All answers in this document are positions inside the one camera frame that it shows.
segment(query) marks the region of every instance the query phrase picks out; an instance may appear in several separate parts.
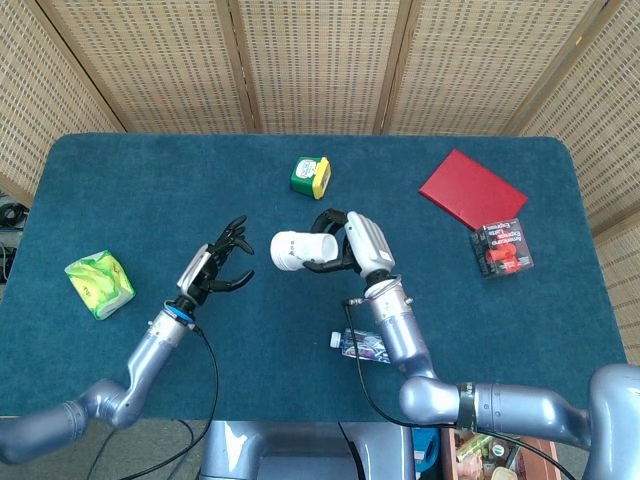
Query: blue ring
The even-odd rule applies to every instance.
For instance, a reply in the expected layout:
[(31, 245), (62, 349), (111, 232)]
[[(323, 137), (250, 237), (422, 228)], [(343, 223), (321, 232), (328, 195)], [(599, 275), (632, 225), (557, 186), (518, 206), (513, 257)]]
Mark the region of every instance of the blue ring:
[(173, 312), (176, 316), (180, 317), (183, 320), (186, 320), (189, 323), (193, 323), (193, 318), (184, 313), (182, 310), (178, 310), (176, 307), (172, 307), (171, 305), (164, 306), (170, 312)]

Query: white cup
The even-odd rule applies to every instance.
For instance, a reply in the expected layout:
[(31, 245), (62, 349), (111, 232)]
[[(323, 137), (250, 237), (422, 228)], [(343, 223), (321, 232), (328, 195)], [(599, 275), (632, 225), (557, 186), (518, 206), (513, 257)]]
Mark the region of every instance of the white cup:
[(338, 241), (328, 233), (278, 232), (271, 239), (271, 260), (280, 270), (300, 270), (303, 262), (338, 258)]

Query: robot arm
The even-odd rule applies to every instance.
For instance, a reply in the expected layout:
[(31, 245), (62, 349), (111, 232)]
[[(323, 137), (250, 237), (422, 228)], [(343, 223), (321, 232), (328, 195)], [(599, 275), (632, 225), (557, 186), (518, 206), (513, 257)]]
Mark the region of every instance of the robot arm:
[(343, 258), (305, 266), (317, 273), (353, 269), (367, 282), (364, 298), (384, 340), (391, 364), (405, 376), (400, 406), (411, 421), (428, 426), (526, 435), (590, 450), (585, 480), (640, 478), (640, 368), (612, 365), (591, 380), (589, 411), (576, 409), (557, 393), (530, 386), (451, 385), (440, 381), (380, 228), (366, 217), (329, 210), (312, 232), (345, 229)]
[(195, 308), (209, 293), (236, 290), (253, 276), (254, 272), (248, 271), (233, 281), (217, 279), (235, 247), (253, 254), (241, 226), (245, 220), (243, 216), (231, 222), (215, 244), (203, 245), (191, 260), (178, 281), (178, 297), (165, 303), (129, 357), (129, 388), (103, 379), (75, 401), (0, 422), (0, 463), (24, 463), (79, 440), (92, 418), (117, 429), (133, 425), (142, 414), (157, 374), (185, 333), (195, 327)]

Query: water bottle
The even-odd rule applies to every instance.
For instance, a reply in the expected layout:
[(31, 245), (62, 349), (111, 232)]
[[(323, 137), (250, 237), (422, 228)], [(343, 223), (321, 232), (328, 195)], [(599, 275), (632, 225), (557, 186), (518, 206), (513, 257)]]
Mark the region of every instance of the water bottle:
[[(380, 335), (363, 330), (354, 330), (354, 333), (358, 341), (358, 354), (362, 360), (389, 363), (389, 356)], [(356, 349), (350, 328), (347, 328), (344, 333), (331, 332), (329, 345), (331, 348), (342, 350), (345, 357), (356, 358)]]

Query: teal tablecloth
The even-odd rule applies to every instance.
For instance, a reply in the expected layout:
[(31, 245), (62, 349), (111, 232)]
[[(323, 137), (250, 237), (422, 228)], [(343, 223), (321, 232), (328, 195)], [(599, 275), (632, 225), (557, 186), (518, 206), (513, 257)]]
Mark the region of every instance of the teal tablecloth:
[[(535, 267), (483, 280), (467, 228), (418, 194), (451, 149), (528, 195), (519, 215)], [(327, 155), (321, 201), (294, 193), (301, 155)], [(353, 273), (285, 273), (269, 257), (279, 230), (307, 230), (324, 209), (356, 210), (385, 232), (446, 381), (531, 383), (585, 406), (599, 366), (624, 361), (567, 150), (549, 138), (196, 136), (85, 134), (52, 148), (0, 305), (0, 413), (25, 414), (73, 399), (102, 377), (126, 382), (126, 360), (198, 247), (246, 214), (253, 257), (242, 290), (198, 311), (220, 364), (216, 418), (376, 420), (355, 365), (329, 348), (345, 326), (340, 300), (359, 295)], [(137, 297), (93, 320), (63, 268), (109, 249)], [(373, 330), (363, 307), (360, 328)], [(371, 390), (399, 414), (400, 375), (366, 366)], [(195, 335), (160, 374), (145, 413), (203, 418), (212, 373)]]

